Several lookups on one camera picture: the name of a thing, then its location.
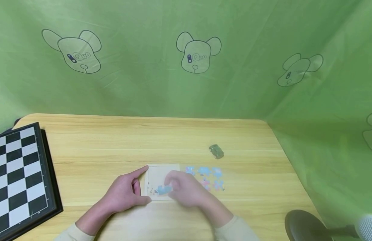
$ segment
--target table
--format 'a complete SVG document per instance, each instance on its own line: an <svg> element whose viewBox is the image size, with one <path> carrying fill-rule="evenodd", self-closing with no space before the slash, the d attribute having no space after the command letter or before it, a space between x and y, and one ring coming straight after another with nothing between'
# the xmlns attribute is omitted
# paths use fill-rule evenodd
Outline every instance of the table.
<svg viewBox="0 0 372 241"><path fill-rule="evenodd" d="M226 191L214 194L262 241L288 241L284 218L318 216L270 127L261 120L31 114L14 128L46 130L64 212L18 240L52 240L98 201L121 174L150 163L220 167ZM216 160L208 147L225 153ZM144 188L144 177L141 179ZM116 214L98 240L213 240L198 210L152 202Z"/></svg>

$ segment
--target green curtain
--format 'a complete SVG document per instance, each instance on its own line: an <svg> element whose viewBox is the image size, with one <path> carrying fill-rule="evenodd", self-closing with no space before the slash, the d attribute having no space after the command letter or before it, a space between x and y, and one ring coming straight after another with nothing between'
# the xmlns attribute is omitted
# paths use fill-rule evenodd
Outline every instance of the green curtain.
<svg viewBox="0 0 372 241"><path fill-rule="evenodd" d="M344 225L372 213L372 0L0 0L0 131L33 112L265 120Z"/></svg>

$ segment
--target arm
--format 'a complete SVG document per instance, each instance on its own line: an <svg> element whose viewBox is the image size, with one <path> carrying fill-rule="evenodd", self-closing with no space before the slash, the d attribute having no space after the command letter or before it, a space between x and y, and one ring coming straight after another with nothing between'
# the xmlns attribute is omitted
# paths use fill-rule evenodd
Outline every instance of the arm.
<svg viewBox="0 0 372 241"><path fill-rule="evenodd" d="M191 174L171 171L165 179L173 191L168 195L186 207L198 207L214 227L217 241L259 241L249 225L234 216L226 206L209 193Z"/></svg>
<svg viewBox="0 0 372 241"><path fill-rule="evenodd" d="M140 196L138 178L146 170L148 166L117 177L104 197L55 240L92 241L112 214L125 211L133 206L144 206L150 203L150 197Z"/></svg>

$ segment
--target chessboard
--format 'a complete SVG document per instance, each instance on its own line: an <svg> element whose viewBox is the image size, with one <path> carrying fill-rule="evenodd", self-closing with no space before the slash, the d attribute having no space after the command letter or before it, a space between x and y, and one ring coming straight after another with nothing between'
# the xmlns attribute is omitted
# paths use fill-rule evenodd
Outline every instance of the chessboard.
<svg viewBox="0 0 372 241"><path fill-rule="evenodd" d="M62 211L39 123L0 135L0 241L13 240Z"/></svg>

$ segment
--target beige sleeve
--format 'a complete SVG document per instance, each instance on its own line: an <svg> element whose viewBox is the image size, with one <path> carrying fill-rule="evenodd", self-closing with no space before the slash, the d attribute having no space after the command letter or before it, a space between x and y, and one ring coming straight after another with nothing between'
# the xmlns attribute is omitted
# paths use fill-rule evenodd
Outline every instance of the beige sleeve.
<svg viewBox="0 0 372 241"><path fill-rule="evenodd" d="M215 229L217 241L259 241L259 238L249 225L237 216L234 216L225 226Z"/></svg>
<svg viewBox="0 0 372 241"><path fill-rule="evenodd" d="M70 226L67 230L63 231L55 241L93 241L95 236L89 236L88 234L77 228L76 224Z"/></svg>

